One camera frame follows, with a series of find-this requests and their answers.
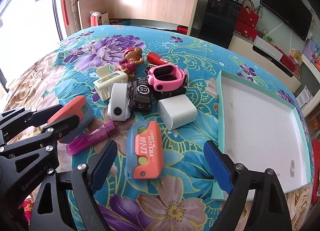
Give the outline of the purple lighter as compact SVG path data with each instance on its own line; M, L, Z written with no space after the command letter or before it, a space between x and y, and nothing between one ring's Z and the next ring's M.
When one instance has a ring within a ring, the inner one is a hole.
M76 137L71 141L71 143L66 145L66 151L69 156L73 156L103 141L117 132L114 122L109 121L105 124L100 125L98 128L91 130L83 135Z

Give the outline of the orange blue carrot knife toy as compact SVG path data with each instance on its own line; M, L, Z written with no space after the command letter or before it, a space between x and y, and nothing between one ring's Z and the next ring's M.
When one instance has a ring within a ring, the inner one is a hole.
M163 142L159 124L156 121L136 122L127 132L126 178L157 179L163 168Z

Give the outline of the white wrist device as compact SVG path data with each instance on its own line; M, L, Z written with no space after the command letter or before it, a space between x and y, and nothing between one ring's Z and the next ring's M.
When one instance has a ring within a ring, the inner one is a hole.
M112 87L107 115L113 121L126 121L131 116L127 83L115 83Z

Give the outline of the white hair claw clip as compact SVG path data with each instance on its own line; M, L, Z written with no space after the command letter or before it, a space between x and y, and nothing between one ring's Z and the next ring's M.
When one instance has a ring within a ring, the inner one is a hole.
M112 93L112 88L115 83L127 83L128 75L120 70L111 72L109 66L103 66L96 70L98 79L94 81L94 88L104 102L109 100Z

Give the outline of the black toy car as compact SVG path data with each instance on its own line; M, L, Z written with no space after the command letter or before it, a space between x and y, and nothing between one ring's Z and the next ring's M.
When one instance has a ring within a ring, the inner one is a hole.
M152 108L151 90L146 78L135 78L130 85L129 108L133 111L150 112Z

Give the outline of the white power adapter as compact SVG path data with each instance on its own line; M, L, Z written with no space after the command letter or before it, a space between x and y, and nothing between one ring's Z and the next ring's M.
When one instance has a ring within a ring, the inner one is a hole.
M185 94L159 100L157 111L168 130L189 124L197 117L196 106Z

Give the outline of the pink kids smartwatch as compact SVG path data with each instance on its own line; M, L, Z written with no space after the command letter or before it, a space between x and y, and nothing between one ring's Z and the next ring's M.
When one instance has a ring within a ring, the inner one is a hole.
M185 73L176 65L160 65L148 71L147 81L155 91L169 92L182 86Z

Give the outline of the black power adapter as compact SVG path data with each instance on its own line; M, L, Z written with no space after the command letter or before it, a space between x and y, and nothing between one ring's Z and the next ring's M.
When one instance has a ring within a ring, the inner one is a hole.
M186 78L187 78L187 76L185 75L184 82L183 82L182 86L174 91L158 92L158 91L155 91L152 87L152 93L153 93L154 97L157 100L161 100L161 99L165 99L165 98L169 98L169 97L173 97L173 96L178 96L180 94L185 94L185 92L186 92L186 89L185 89Z

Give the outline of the red plastic stool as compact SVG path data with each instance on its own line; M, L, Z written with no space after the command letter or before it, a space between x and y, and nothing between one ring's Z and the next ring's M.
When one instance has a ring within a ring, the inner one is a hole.
M314 205L319 200L319 141L312 141L313 159L314 159L314 182L312 190L311 204Z

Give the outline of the teal white box lid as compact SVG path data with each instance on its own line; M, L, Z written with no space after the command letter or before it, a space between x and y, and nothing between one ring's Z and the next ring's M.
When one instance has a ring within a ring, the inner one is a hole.
M276 172L284 193L311 182L308 142L294 105L247 79L220 71L217 147L249 170Z

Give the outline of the white desk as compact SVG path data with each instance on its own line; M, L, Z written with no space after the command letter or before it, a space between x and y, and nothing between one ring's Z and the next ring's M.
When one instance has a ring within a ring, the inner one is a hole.
M302 58L303 75L301 76L301 80L313 94L313 98L302 109L302 113L306 118L319 104L319 69L305 54L302 54Z

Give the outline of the small barcode card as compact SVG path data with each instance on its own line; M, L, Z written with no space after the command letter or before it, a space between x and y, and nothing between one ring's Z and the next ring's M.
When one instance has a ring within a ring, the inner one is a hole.
M149 72L152 68L154 68L154 67L156 67L155 64L150 64L150 63L148 63L148 64L146 65L146 69L144 70L145 75L147 76L147 75L148 75L148 72Z

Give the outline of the red white paper bag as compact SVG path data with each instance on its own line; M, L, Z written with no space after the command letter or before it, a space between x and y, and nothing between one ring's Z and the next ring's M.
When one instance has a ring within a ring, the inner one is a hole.
M90 14L91 14L90 16L91 27L110 24L108 12L100 13L100 12L91 11Z

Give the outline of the red lighter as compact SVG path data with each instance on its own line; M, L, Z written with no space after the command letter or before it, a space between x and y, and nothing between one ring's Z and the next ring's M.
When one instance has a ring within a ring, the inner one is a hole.
M153 65L157 65L157 66L165 65L165 64L169 63L169 61L166 58L164 58L154 52L149 52L146 55L146 59L149 63L152 63Z

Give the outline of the white flat box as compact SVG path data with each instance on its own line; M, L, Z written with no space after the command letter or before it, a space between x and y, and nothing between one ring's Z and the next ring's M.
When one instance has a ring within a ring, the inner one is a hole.
M256 36L253 43L257 48L259 48L263 52L269 54L271 57L277 59L278 61L281 60L283 54L277 48L275 48L273 45L266 42L264 39L260 38L259 36Z

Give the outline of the cream tv stand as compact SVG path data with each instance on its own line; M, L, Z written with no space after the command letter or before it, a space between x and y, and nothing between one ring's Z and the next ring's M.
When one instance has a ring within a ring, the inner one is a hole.
M300 87L301 82L288 68L246 39L233 35L228 49L276 76L292 93Z

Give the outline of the wooden shelf cabinet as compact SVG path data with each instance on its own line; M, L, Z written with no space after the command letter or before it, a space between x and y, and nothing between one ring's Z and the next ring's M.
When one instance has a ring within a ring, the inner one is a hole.
M111 19L166 22L188 28L190 35L199 0L79 0L81 28L88 28L90 11L108 12Z

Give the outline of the red gift box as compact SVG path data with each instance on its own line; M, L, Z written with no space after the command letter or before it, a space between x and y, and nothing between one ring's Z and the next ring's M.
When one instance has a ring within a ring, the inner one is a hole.
M234 28L234 33L247 38L250 41L254 41L257 37L257 30L247 24L237 21Z

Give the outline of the red gift bag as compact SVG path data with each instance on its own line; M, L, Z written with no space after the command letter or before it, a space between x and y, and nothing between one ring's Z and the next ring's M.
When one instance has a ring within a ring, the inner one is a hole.
M251 0L244 0L241 3L238 20L249 27L256 27L259 20L259 15L255 12L254 3Z

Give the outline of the black water dispenser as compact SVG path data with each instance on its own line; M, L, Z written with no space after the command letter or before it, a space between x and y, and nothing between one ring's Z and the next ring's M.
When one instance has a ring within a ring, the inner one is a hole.
M239 0L208 0L199 38L228 48L240 9Z

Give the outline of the black television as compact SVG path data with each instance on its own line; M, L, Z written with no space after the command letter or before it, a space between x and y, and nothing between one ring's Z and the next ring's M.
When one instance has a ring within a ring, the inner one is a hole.
M312 13L302 0L260 0L260 4L277 15L302 40L307 39Z

